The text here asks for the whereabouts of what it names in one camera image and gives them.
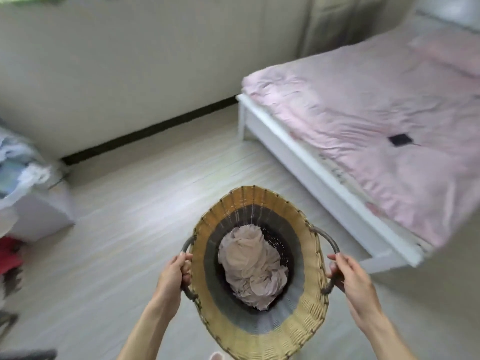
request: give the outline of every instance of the person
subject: person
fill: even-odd
[[[378,360],[416,360],[392,322],[383,313],[370,276],[352,257],[327,255],[336,286],[345,293],[350,313],[369,340]],[[117,360],[155,360],[163,335],[180,306],[181,286],[191,283],[192,254],[181,252],[160,274],[156,290],[123,346]]]

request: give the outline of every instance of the wooden floor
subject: wooden floor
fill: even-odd
[[[85,161],[70,182],[78,223],[28,249],[25,286],[7,301],[21,318],[2,350],[54,347],[61,360],[115,359],[166,260],[210,205],[241,185],[282,194],[343,251],[367,257],[260,143],[236,138],[235,106]],[[479,236],[469,226],[423,267],[374,277],[385,311],[421,359],[478,359]],[[296,358],[373,359],[343,294],[334,290],[330,303]],[[183,297],[159,358],[207,360],[218,349]]]

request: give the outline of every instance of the wall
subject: wall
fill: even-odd
[[[399,25],[415,1],[416,0],[387,0],[385,8],[378,19],[374,33],[384,33]]]
[[[295,57],[309,0],[0,7],[0,117],[57,157],[233,96]]]

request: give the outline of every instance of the forearm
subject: forearm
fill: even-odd
[[[417,360],[386,316],[375,321],[365,335],[378,360]]]
[[[117,360],[155,360],[169,322],[161,307],[149,303]]]

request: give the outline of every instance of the baseboard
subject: baseboard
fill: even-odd
[[[228,106],[234,105],[236,103],[237,100],[235,99],[235,96],[225,98],[225,100],[209,104],[208,106],[198,108],[194,111],[187,112],[186,114],[181,114],[180,116],[171,118],[170,120],[159,122],[158,124],[145,127],[141,130],[120,136],[119,138],[112,139],[103,144],[93,146],[92,148],[88,148],[74,154],[64,156],[62,158],[62,161],[66,165],[72,166],[89,158],[96,157],[100,154],[120,148],[123,145],[130,144],[144,138],[148,138],[149,136],[161,133],[174,126],[184,124],[185,122],[189,122],[204,115],[211,114],[212,112],[227,108]]]

